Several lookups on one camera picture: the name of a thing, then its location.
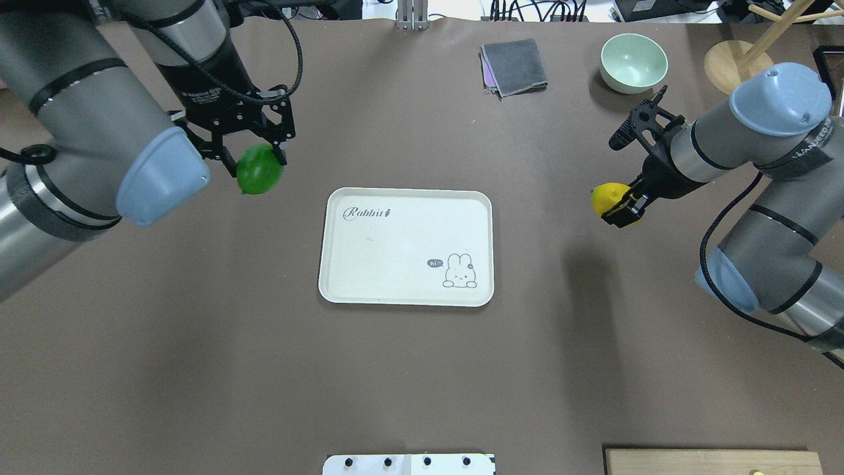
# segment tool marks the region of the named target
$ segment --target white bracket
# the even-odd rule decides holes
[[[322,475],[495,475],[492,454],[330,456]]]
[[[428,30],[428,0],[398,0],[396,26],[400,30]]]

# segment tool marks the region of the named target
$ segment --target robotic arm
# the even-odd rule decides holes
[[[695,279],[707,290],[714,285],[712,292],[744,317],[760,308],[779,316],[793,329],[783,333],[841,363],[844,277],[809,257],[844,216],[844,121],[827,117],[829,90],[812,70],[777,64],[691,124],[659,107],[664,92],[643,101],[610,139],[614,150],[638,140],[648,156],[628,188],[607,183],[594,190],[596,212],[624,227],[655,199],[680,198],[752,162],[771,183]]]
[[[301,66],[289,21],[260,3],[290,28]],[[133,27],[184,112],[164,112],[96,30],[114,18]],[[0,0],[0,78],[52,135],[19,154],[0,149],[13,162],[0,174],[0,302],[122,216],[147,226],[190,199],[210,178],[203,159],[237,175],[227,134],[265,139],[264,158],[280,175],[301,67],[292,87],[261,92],[227,21],[214,0]]]

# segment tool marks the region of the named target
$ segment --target white label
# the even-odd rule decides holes
[[[644,12],[645,10],[650,10],[656,2],[657,0],[641,0],[641,2],[636,2],[636,5],[633,7],[633,11]]]

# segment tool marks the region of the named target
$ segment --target green lime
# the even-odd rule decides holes
[[[283,171],[270,144],[253,145],[237,162],[237,186],[246,194],[266,193],[279,182]]]

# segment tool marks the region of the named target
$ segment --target wooden board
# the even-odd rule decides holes
[[[608,475],[823,475],[815,452],[607,449]]]

